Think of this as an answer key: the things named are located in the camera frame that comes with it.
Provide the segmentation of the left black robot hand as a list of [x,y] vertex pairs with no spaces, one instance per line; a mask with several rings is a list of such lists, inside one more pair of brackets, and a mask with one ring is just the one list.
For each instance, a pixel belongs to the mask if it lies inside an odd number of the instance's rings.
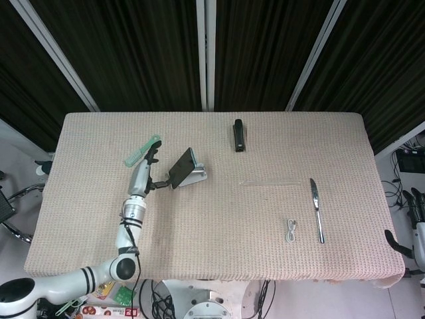
[[170,179],[167,181],[154,182],[150,176],[151,165],[159,161],[155,159],[155,155],[161,147],[161,144],[161,140],[155,142],[147,151],[142,161],[137,164],[130,179],[128,189],[129,195],[137,195],[146,198],[150,191],[170,186]]

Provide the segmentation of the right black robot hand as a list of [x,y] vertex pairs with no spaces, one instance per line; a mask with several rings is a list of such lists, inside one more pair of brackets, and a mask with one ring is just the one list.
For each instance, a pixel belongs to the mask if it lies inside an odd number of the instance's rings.
[[424,193],[412,187],[410,191],[403,190],[402,194],[408,204],[408,218],[412,229],[412,248],[397,243],[394,235],[388,229],[384,230],[384,235],[387,243],[394,251],[414,260],[418,267],[416,272],[424,274]]

